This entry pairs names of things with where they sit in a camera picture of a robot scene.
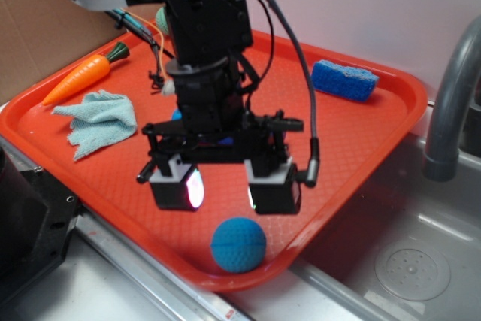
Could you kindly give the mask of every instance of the white wall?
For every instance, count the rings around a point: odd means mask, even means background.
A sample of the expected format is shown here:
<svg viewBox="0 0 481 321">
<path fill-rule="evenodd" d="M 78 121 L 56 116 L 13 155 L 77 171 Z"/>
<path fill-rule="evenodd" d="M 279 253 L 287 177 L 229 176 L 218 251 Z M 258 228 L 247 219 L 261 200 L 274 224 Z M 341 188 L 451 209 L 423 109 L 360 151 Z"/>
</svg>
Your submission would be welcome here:
<svg viewBox="0 0 481 321">
<path fill-rule="evenodd" d="M 401 69 L 435 98 L 447 62 L 481 0 L 277 0 L 301 41 Z M 250 2 L 254 29 L 267 31 Z M 277 34 L 282 35 L 280 26 Z"/>
</svg>

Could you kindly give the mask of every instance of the carrot toy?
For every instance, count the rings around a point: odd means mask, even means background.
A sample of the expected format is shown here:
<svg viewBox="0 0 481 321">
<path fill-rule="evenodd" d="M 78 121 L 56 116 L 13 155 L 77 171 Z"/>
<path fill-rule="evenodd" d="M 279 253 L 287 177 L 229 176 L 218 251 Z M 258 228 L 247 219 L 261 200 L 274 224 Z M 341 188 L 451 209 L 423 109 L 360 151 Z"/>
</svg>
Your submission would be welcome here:
<svg viewBox="0 0 481 321">
<path fill-rule="evenodd" d="M 109 74 L 111 63 L 127 58 L 129 55 L 127 46 L 119 42 L 106 56 L 95 54 L 89 57 L 53 88 L 42 101 L 42 105 L 61 101 L 94 84 Z"/>
</svg>

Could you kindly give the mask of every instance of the faucet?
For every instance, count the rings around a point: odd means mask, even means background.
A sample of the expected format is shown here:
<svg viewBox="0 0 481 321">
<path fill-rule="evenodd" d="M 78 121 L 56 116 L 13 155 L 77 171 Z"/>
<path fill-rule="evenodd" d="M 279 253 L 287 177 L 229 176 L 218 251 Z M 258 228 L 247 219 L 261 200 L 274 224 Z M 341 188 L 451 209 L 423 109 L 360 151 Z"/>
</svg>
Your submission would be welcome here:
<svg viewBox="0 0 481 321">
<path fill-rule="evenodd" d="M 422 163 L 428 179 L 454 178 L 460 143 L 463 150 L 481 156 L 480 78 L 481 16 L 461 36 L 436 97 Z M 476 143 L 478 150 L 473 150 Z"/>
</svg>

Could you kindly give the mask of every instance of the sink drain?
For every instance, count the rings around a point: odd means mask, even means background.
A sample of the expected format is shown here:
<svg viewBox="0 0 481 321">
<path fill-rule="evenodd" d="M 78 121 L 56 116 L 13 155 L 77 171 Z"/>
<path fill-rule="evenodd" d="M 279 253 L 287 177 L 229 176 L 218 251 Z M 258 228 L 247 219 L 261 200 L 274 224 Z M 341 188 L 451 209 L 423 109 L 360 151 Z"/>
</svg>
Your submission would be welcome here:
<svg viewBox="0 0 481 321">
<path fill-rule="evenodd" d="M 451 278 L 444 256 L 415 240 L 399 241 L 383 248 L 376 258 L 376 275 L 391 294 L 409 301 L 439 296 Z"/>
</svg>

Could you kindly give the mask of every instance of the cardboard box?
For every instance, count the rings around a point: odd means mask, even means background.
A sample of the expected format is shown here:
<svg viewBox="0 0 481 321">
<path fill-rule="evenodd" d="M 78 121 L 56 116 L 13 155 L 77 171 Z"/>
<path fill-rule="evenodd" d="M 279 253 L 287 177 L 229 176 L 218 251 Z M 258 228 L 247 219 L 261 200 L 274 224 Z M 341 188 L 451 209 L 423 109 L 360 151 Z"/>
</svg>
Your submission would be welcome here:
<svg viewBox="0 0 481 321">
<path fill-rule="evenodd" d="M 122 34 L 69 0 L 0 0 L 0 104 Z"/>
</svg>

